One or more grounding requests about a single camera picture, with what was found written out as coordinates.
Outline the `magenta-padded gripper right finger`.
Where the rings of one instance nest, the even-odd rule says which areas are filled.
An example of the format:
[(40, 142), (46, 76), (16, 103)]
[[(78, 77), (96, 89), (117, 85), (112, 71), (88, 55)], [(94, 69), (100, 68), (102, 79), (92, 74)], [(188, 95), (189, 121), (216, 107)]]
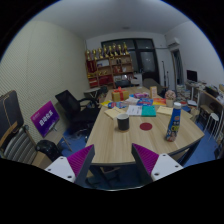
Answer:
[(132, 144), (131, 152), (144, 185), (182, 169), (182, 166), (166, 153), (157, 154), (135, 143)]

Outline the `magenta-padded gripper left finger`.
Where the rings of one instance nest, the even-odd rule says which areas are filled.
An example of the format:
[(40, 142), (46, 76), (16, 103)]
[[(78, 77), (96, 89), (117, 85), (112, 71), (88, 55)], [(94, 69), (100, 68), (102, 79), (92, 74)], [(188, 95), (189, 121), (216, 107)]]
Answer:
[(68, 157), (58, 157), (46, 168), (46, 171), (82, 186), (94, 155), (94, 145), (90, 145)]

